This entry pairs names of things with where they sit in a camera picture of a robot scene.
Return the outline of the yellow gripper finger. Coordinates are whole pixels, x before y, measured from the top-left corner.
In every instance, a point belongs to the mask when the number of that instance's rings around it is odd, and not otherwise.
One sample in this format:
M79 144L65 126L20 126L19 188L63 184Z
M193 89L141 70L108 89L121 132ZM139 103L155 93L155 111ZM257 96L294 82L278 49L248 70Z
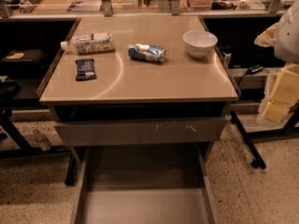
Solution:
M275 44L275 33L277 26L278 25L276 23L269 26L265 31L255 38L254 44L264 48L273 47Z
M280 123L299 101L299 65L287 63L277 73L270 72L261 101L261 117Z

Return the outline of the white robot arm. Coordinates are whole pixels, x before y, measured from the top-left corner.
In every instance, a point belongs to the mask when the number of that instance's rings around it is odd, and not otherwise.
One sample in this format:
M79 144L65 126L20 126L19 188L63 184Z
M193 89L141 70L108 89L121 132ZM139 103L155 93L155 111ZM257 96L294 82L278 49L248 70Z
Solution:
M259 107L262 119L280 123L299 101L299 0L258 35L254 44L273 47L275 56L285 63L276 74L268 75Z

